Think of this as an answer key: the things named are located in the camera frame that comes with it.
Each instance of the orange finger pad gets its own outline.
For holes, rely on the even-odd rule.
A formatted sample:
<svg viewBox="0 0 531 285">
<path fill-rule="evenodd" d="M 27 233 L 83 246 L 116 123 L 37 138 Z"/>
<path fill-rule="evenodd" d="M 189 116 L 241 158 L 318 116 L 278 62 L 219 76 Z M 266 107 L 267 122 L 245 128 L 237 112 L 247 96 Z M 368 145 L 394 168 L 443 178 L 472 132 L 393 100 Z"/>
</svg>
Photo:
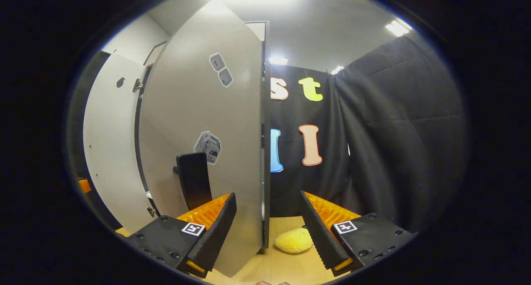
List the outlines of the orange finger pad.
<svg viewBox="0 0 531 285">
<path fill-rule="evenodd" d="M 207 202 L 191 211 L 180 215 L 177 219 L 185 221 L 188 223 L 194 223 L 199 225 L 205 225 L 205 228 L 208 230 L 218 218 L 219 212 L 222 211 L 222 208 L 225 204 L 227 198 L 230 194 L 223 195 L 219 198 L 216 198 L 210 202 Z"/>
<path fill-rule="evenodd" d="M 92 190 L 87 179 L 80 180 L 79 186 L 81 187 L 81 191 L 83 192 L 83 194 L 86 194 Z"/>
<path fill-rule="evenodd" d="M 332 225 L 361 217 L 357 213 L 353 213 L 352 211 L 344 209 L 343 207 L 332 202 L 326 201 L 323 198 L 319 198 L 318 196 L 309 194 L 307 192 L 304 192 L 304 194 L 307 196 L 309 202 L 311 202 L 313 208 L 315 211 L 317 211 L 317 214 L 326 225 L 326 228 L 328 231 L 330 231 L 330 233 L 332 233 L 332 230 L 330 229 L 332 228 Z"/>
</svg>

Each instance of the wooden table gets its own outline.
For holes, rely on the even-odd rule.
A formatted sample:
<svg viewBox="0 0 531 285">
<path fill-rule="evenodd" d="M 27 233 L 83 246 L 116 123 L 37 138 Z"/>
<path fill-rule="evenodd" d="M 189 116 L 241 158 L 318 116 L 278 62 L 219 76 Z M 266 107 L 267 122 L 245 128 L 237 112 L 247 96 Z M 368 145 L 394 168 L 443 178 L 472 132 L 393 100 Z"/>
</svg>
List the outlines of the wooden table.
<svg viewBox="0 0 531 285">
<path fill-rule="evenodd" d="M 287 282 L 290 285 L 320 285 L 339 277 L 334 277 L 324 268 L 315 246 L 302 253 L 290 254 L 277 249 L 273 241 L 280 234 L 302 227 L 302 217 L 272 217 L 269 226 L 269 249 L 263 255 L 253 258 L 233 277 L 229 278 L 217 270 L 212 270 L 203 281 L 215 285 L 255 285 L 266 281 L 272 285 Z M 125 236 L 130 234 L 116 230 Z"/>
</svg>

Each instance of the cabinet door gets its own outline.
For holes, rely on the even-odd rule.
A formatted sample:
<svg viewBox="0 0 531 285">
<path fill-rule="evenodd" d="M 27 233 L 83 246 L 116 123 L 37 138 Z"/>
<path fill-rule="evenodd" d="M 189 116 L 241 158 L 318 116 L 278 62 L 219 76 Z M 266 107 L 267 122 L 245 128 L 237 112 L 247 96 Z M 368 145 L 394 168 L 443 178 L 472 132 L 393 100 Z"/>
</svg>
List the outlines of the cabinet door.
<svg viewBox="0 0 531 285">
<path fill-rule="evenodd" d="M 83 119 L 83 147 L 94 187 L 130 233 L 154 219 L 146 210 L 151 204 L 140 179 L 134 145 L 138 92 L 133 92 L 133 86 L 145 70 L 111 54 L 94 81 Z"/>
<path fill-rule="evenodd" d="M 210 57 L 233 78 L 222 85 Z M 237 213 L 214 268 L 232 276 L 262 246 L 260 39 L 211 1 L 173 35 L 153 66 L 140 109 L 139 148 L 146 183 L 161 214 L 188 211 L 172 168 L 210 130 L 222 151 L 208 166 L 212 198 L 234 192 Z"/>
</svg>

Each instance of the black curtain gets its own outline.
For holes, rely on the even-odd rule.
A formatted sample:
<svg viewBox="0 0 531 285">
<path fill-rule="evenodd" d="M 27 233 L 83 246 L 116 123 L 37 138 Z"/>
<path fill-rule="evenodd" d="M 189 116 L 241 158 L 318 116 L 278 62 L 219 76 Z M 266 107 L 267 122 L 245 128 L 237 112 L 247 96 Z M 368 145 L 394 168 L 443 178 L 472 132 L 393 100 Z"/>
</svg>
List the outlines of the black curtain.
<svg viewBox="0 0 531 285">
<path fill-rule="evenodd" d="M 463 102 L 444 62 L 411 32 L 333 83 L 351 151 L 341 205 L 411 232 L 428 227 L 457 191 L 468 151 Z"/>
<path fill-rule="evenodd" d="M 300 190 L 326 200 L 340 203 L 346 188 L 348 171 L 347 139 L 340 115 L 337 93 L 332 76 L 320 71 L 293 66 L 271 65 L 271 77 L 284 79 L 289 96 L 285 100 L 271 100 L 271 128 L 281 132 L 278 154 L 284 170 L 271 173 L 271 217 L 300 215 Z M 323 95 L 321 101 L 304 96 L 298 83 L 307 77 L 321 84 L 316 88 Z M 313 124 L 319 128 L 317 147 L 323 158 L 320 164 L 305 166 L 304 138 L 299 126 Z"/>
</svg>

